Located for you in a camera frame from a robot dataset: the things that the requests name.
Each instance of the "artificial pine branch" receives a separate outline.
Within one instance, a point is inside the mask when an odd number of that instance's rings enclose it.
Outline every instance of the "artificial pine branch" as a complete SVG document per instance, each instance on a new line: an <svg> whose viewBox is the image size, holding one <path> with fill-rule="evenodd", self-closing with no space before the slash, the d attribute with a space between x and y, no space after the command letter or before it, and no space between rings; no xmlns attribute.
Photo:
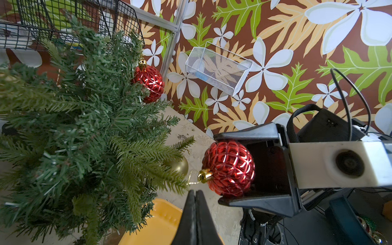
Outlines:
<svg viewBox="0 0 392 245"><path fill-rule="evenodd" d="M68 15L83 60L71 47L45 46L60 70L59 84L23 64L0 65L0 117L16 129L0 136L0 160L16 165L1 188L0 224L17 224L32 241L51 231L95 245L111 228L146 224L157 189L183 193L186 180L164 162L181 159L192 139L166 146L178 118L169 102L143 103L148 91L131 81L141 41L123 32L97 35Z"/></svg>

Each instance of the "white wire basket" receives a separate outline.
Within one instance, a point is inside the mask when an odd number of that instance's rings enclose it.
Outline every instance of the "white wire basket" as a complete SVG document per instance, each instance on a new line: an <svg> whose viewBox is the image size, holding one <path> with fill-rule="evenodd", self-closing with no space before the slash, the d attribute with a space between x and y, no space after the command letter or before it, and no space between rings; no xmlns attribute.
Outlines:
<svg viewBox="0 0 392 245"><path fill-rule="evenodd" d="M205 47L194 47L185 63L186 72L230 96L237 94L248 76L253 61L215 44L208 43L221 49L222 54L227 52L229 58Z"/></svg>

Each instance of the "red ornament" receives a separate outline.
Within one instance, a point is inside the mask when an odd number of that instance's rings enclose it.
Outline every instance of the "red ornament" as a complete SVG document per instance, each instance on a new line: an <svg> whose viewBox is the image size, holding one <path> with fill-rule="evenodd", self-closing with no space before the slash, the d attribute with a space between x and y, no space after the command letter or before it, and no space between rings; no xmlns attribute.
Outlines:
<svg viewBox="0 0 392 245"><path fill-rule="evenodd" d="M249 190L253 178L252 156L246 147L237 141L212 143L205 152L199 180L208 181L210 189L218 195L242 196Z"/></svg>
<svg viewBox="0 0 392 245"><path fill-rule="evenodd" d="M163 81L162 75L155 67L150 65L147 65L145 68L141 69L136 67L136 73L133 82L140 82L150 91L150 95L143 99L145 103L157 101L161 97L163 88L165 87L165 82Z"/></svg>

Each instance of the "wire mesh basket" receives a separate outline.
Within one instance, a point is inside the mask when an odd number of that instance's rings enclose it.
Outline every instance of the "wire mesh basket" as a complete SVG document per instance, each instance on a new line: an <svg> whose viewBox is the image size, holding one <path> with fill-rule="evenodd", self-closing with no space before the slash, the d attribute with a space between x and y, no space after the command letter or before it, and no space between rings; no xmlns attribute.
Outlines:
<svg viewBox="0 0 392 245"><path fill-rule="evenodd" d="M71 34L65 9L99 35L125 32L123 42L134 30L144 45L135 10L120 0L1 0L0 48L45 50L39 41L49 39L56 45L81 49Z"/></svg>
<svg viewBox="0 0 392 245"><path fill-rule="evenodd" d="M187 73L195 75L230 96L237 94L248 76L253 61L210 42L207 43L217 47L217 51L221 49L222 54L205 47L194 47L185 63Z"/></svg>

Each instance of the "camera lens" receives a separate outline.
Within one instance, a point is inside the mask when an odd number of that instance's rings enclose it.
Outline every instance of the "camera lens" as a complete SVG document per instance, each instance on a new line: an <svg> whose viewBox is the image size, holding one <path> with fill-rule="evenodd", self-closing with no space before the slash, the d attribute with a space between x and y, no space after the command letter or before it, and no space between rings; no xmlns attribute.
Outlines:
<svg viewBox="0 0 392 245"><path fill-rule="evenodd" d="M343 151L337 155L336 165L340 171L353 177L360 177L365 171L365 165L361 157L350 150Z"/></svg>

